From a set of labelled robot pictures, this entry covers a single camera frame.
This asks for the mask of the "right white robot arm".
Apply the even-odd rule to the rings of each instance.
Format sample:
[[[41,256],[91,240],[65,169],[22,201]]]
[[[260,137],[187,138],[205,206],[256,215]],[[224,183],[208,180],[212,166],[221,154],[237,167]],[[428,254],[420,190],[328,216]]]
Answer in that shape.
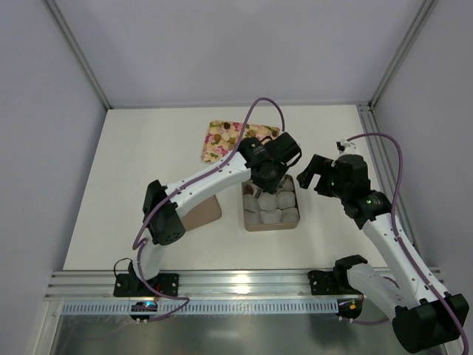
[[[456,339],[464,339],[469,304],[462,294],[451,294],[433,275],[395,224],[392,205],[372,189],[367,163],[360,155],[336,160],[314,155],[298,175],[306,189],[319,176],[315,191],[341,201],[345,214],[370,239],[393,277],[390,282],[359,255],[336,261],[333,273],[340,288],[367,296],[392,324],[402,347],[415,354]]]

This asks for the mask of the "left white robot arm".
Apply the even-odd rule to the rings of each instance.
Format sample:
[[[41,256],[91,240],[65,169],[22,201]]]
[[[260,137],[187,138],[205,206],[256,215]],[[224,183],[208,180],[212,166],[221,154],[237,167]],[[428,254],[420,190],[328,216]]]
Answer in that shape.
[[[143,201],[143,225],[133,242],[135,279],[145,286],[161,269],[167,246],[186,232],[182,218],[216,193],[252,181],[262,191],[275,193],[287,171],[302,157],[302,150],[288,133],[276,138],[244,138],[223,159],[191,177],[166,186],[151,182]]]

